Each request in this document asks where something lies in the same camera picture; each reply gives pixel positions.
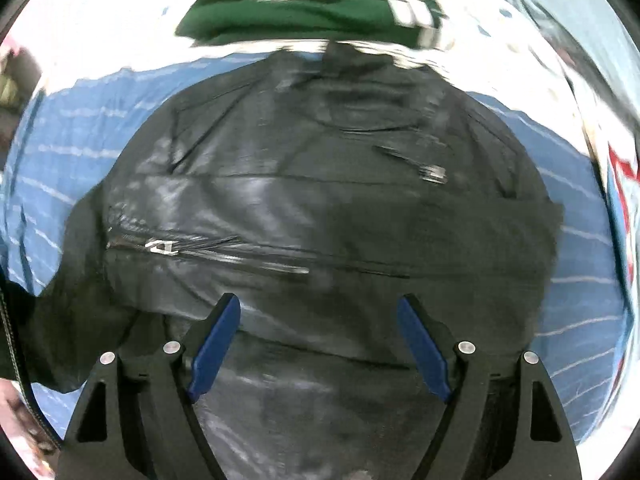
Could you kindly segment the black leather jacket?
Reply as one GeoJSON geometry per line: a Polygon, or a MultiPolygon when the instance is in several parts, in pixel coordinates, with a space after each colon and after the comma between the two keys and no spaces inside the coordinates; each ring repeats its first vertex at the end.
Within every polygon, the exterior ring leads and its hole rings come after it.
{"type": "Polygon", "coordinates": [[[506,124],[429,67],[330,44],[163,103],[66,221],[38,295],[1,283],[30,380],[182,337],[226,292],[239,333],[201,421],[231,479],[407,479],[439,410],[396,322],[416,296],[460,340],[533,338],[563,208],[506,124]]]}

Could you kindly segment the red floral bed sheet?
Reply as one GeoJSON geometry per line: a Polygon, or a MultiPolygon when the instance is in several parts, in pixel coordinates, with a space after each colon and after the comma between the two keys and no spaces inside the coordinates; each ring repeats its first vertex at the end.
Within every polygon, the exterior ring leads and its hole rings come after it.
{"type": "Polygon", "coordinates": [[[620,273],[628,288],[637,281],[639,229],[639,165],[615,145],[605,144],[606,201],[620,273]]]}

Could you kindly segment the blue striped plaid bed sheet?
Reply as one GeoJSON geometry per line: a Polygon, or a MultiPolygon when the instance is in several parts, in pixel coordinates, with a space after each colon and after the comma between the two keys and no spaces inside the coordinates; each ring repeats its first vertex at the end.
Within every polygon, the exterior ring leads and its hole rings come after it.
{"type": "MultiPolygon", "coordinates": [[[[194,46],[175,35],[193,1],[30,0],[10,28],[2,49],[10,61],[32,56],[37,82],[3,171],[2,263],[32,294],[58,270],[70,208],[160,104],[274,51],[324,49],[321,40],[194,46]]],[[[622,363],[636,298],[620,276],[605,191],[605,144],[631,158],[630,130],[512,3],[436,1],[445,14],[436,48],[367,42],[363,50],[405,68],[431,66],[470,92],[518,136],[564,206],[535,347],[575,438],[585,440],[636,383],[622,363]]]]}

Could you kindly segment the dark green folded garment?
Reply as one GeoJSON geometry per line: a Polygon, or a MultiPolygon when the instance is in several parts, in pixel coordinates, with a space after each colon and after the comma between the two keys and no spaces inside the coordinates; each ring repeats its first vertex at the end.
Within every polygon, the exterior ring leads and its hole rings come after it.
{"type": "Polygon", "coordinates": [[[260,40],[335,40],[428,48],[439,36],[436,0],[196,0],[175,34],[222,46],[260,40]]]}

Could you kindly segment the teal blanket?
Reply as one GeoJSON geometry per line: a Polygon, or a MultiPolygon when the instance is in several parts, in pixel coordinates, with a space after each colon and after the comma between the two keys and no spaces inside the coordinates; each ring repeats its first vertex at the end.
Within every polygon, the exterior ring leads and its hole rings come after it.
{"type": "Polygon", "coordinates": [[[570,56],[626,125],[639,128],[639,49],[606,0],[506,0],[570,56]]]}

